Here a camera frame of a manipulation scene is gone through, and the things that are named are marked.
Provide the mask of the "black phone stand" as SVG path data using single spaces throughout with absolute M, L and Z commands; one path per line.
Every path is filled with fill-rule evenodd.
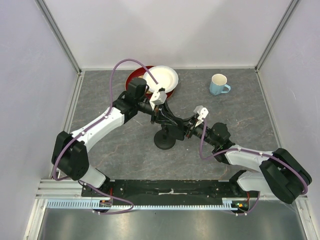
M 166 126 L 162 126 L 153 138 L 154 144 L 161 150 L 169 150 L 176 144 L 176 139 L 169 135 L 169 130 Z

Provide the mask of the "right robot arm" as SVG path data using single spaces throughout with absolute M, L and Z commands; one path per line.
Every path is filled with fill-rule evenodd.
M 254 171 L 240 173 L 229 184 L 233 196 L 240 197 L 250 191 L 269 192 L 282 202 L 292 204 L 297 197 L 308 193 L 312 178 L 286 149 L 258 151 L 242 147 L 230 140 L 227 125 L 221 122 L 208 127 L 205 119 L 193 116 L 184 119 L 183 125 L 187 138 L 200 138 L 200 148 L 204 143 L 213 146 L 211 155 L 200 156 L 202 160 L 217 160 Z

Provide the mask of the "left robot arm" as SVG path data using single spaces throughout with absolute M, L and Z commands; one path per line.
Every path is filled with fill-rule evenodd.
M 60 132 L 51 159 L 54 169 L 60 169 L 74 181 L 91 185 L 95 194 L 104 197 L 110 191 L 110 179 L 90 165 L 88 152 L 111 131 L 142 112 L 151 116 L 152 123 L 162 127 L 154 136 L 156 144 L 168 140 L 172 148 L 177 140 L 182 141 L 185 136 L 184 121 L 169 109 L 164 89 L 147 98 L 148 89 L 146 80 L 135 77 L 127 89 L 95 120 L 72 133 Z

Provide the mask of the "white paper plate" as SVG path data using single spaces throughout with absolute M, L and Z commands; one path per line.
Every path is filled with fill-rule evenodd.
M 179 82 L 178 74 L 175 70 L 168 66 L 158 65 L 149 69 L 149 72 L 153 75 L 157 84 L 148 72 L 145 72 L 143 79 L 146 80 L 151 93 L 159 90 L 160 88 L 165 89 L 165 93 L 173 91 Z

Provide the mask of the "light blue mug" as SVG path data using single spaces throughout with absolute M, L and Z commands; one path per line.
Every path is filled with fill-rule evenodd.
M 231 87 L 227 84 L 228 79 L 225 75 L 217 73 L 211 78 L 209 91 L 212 95 L 218 96 L 220 94 L 227 94 L 230 92 Z

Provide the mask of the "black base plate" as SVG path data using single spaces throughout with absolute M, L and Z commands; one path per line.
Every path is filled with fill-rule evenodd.
M 99 190 L 131 201 L 135 206 L 220 205 L 223 198 L 253 199 L 258 196 L 257 191 L 247 193 L 236 182 L 212 179 L 116 179 L 102 185 Z

